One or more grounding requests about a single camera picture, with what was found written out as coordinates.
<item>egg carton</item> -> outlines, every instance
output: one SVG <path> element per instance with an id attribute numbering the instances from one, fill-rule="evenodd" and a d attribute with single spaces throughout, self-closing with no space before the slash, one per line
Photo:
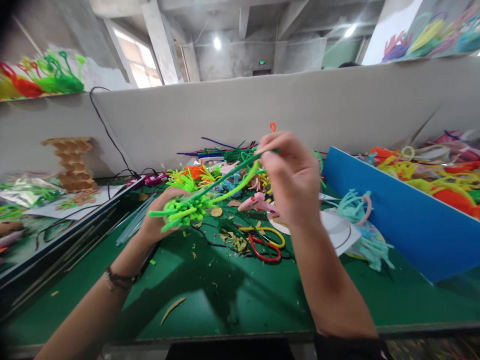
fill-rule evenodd
<path id="1" fill-rule="evenodd" d="M 56 148 L 54 154 L 60 158 L 59 164 L 65 169 L 65 173 L 59 174 L 58 179 L 67 193 L 78 193 L 97 187 L 81 155 L 92 149 L 90 137 L 58 137 L 45 140 L 41 144 L 53 145 Z"/>

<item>green work table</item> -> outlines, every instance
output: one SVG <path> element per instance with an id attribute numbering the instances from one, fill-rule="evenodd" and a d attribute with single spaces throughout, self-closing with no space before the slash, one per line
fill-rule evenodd
<path id="1" fill-rule="evenodd" d="M 223 216 L 230 216 L 228 211 Z M 262 220 L 270 227 L 265 213 L 251 211 L 249 216 L 254 224 Z M 314 323 L 296 263 L 283 259 L 269 265 L 213 247 L 204 236 L 217 243 L 222 240 L 215 236 L 218 230 L 206 224 L 216 225 L 217 220 L 209 216 L 201 231 L 188 227 L 185 237 L 177 231 L 161 242 L 153 256 L 156 264 L 149 264 L 132 288 L 110 343 L 171 343 L 260 334 L 285 334 L 308 341 Z M 127 225 L 106 237 L 69 273 L 48 283 L 7 321 L 5 330 L 17 346 L 41 345 L 48 340 L 121 252 L 124 246 L 117 247 L 116 239 Z M 292 251 L 288 235 L 285 240 Z M 384 265 L 382 272 L 376 272 L 365 261 L 347 255 L 340 259 L 384 337 L 479 327 L 479 268 L 433 286 L 396 250 L 390 253 L 395 270 Z M 183 297 L 186 300 L 161 325 L 170 305 Z"/>

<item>yellow scissors handle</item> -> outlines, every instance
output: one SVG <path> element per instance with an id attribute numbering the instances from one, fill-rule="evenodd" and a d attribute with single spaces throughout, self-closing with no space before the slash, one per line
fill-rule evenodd
<path id="1" fill-rule="evenodd" d="M 277 244 L 276 242 L 271 241 L 271 240 L 268 240 L 268 242 L 270 244 L 272 244 L 274 247 L 279 248 L 279 249 L 285 247 L 285 238 L 280 233 L 280 231 L 278 231 L 277 229 L 274 229 L 273 227 L 257 227 L 256 229 L 258 231 L 263 230 L 263 231 L 269 231 L 271 233 L 276 234 L 280 238 L 281 243 Z M 240 230 L 240 231 L 252 231 L 252 230 L 254 230 L 254 228 L 253 227 L 240 227 L 238 230 Z"/>

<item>sleeve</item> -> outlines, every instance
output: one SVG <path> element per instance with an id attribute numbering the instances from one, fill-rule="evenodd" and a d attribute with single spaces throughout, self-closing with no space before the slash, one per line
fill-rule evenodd
<path id="1" fill-rule="evenodd" d="M 314 334 L 318 360 L 393 360 L 385 341 L 380 339 L 347 339 Z"/>

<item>window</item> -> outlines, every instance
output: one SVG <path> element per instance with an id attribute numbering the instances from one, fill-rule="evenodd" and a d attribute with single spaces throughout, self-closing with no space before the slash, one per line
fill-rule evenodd
<path id="1" fill-rule="evenodd" d="M 107 23 L 107 27 L 123 66 L 129 75 L 130 83 L 135 82 L 139 88 L 161 86 L 162 81 L 154 61 L 152 49 L 110 21 Z"/>

